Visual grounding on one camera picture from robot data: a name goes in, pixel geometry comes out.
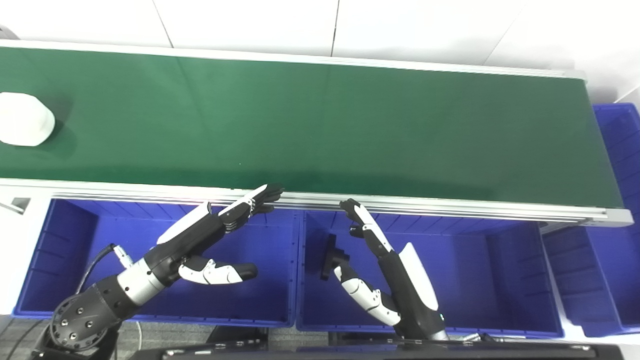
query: white wall tile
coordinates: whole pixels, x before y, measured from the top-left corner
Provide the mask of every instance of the white wall tile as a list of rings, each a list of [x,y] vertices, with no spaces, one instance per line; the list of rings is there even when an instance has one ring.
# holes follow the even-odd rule
[[[169,46],[152,0],[0,0],[0,24],[23,40]]]
[[[640,83],[638,1],[530,1],[486,65],[578,69],[593,102]]]
[[[174,47],[325,55],[337,0],[156,0]]]
[[[334,56],[482,65],[524,1],[341,0]]]

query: white container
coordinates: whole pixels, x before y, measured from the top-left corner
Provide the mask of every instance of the white container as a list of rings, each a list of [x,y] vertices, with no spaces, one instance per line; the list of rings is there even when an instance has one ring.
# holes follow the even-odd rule
[[[15,92],[0,93],[0,141],[10,145],[37,146],[51,135],[55,123],[51,110],[36,97]]]

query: black cable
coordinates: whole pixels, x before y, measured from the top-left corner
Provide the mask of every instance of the black cable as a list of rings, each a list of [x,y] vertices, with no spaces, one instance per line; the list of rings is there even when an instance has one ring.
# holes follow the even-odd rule
[[[80,294],[80,291],[82,291],[82,288],[84,287],[84,284],[86,283],[86,280],[89,277],[89,274],[91,274],[91,272],[93,271],[93,268],[95,268],[95,265],[97,265],[97,263],[100,260],[102,260],[102,258],[107,256],[107,254],[112,252],[115,247],[116,247],[115,244],[109,244],[104,249],[100,250],[100,252],[95,256],[95,258],[93,258],[93,261],[91,262],[89,267],[84,272],[84,275],[82,276],[82,280],[80,280],[80,284],[78,284],[78,289],[76,290],[76,295]]]
[[[44,320],[39,320],[36,323],[34,323],[29,330],[25,331],[24,334],[22,334],[22,336],[18,339],[18,341],[15,342],[15,344],[13,344],[13,347],[11,348],[11,351],[9,351],[9,356],[6,357],[6,360],[11,359],[11,356],[13,355],[13,353],[15,352],[15,349],[18,348],[18,345],[20,345],[20,343],[22,343],[22,340],[24,340],[24,338],[27,337],[27,335],[36,328],[36,326],[40,325]]]

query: robotic arm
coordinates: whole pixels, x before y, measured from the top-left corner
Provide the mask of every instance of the robotic arm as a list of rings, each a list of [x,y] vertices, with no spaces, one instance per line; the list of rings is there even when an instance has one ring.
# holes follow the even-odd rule
[[[341,250],[328,254],[325,267],[334,267],[335,276],[349,295],[373,317],[393,326],[398,335],[412,340],[448,340],[431,281],[413,245],[408,243],[396,253],[363,205],[349,199],[342,201],[340,207],[356,223],[349,230],[350,235],[364,238],[369,250],[378,258],[391,295],[374,289],[361,279]]]
[[[64,300],[38,340],[34,356],[79,358],[78,352],[115,343],[105,337],[115,333],[117,339],[122,321],[181,277],[200,284],[253,279],[257,275],[254,264],[216,263],[201,255],[252,215],[272,211],[270,202],[278,200],[283,190],[279,184],[265,184],[219,213],[211,213],[210,203],[199,205],[160,236],[157,246],[133,266]]]

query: blue plastic crate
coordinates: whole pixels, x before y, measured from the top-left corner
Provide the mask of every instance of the blue plastic crate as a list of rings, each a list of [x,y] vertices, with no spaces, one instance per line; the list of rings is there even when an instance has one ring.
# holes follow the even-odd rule
[[[136,261],[193,206],[135,202],[53,200],[13,314],[47,318],[73,294],[91,259],[109,243]],[[298,213],[257,215],[227,234],[204,256],[231,263],[252,262],[257,278],[240,284],[202,285],[179,280],[145,304],[140,321],[289,327],[294,321]],[[121,272],[106,256],[87,284]]]
[[[410,241],[438,296],[447,330],[496,336],[563,335],[537,223],[454,217],[379,215],[396,250]],[[327,236],[351,256],[351,266],[389,292],[364,240],[351,237],[344,212],[308,211],[301,224],[298,315],[302,331],[392,332],[367,314],[335,277],[320,279]]]
[[[640,332],[640,117],[633,104],[593,109],[635,224],[573,227],[544,236],[566,316],[586,336]]]

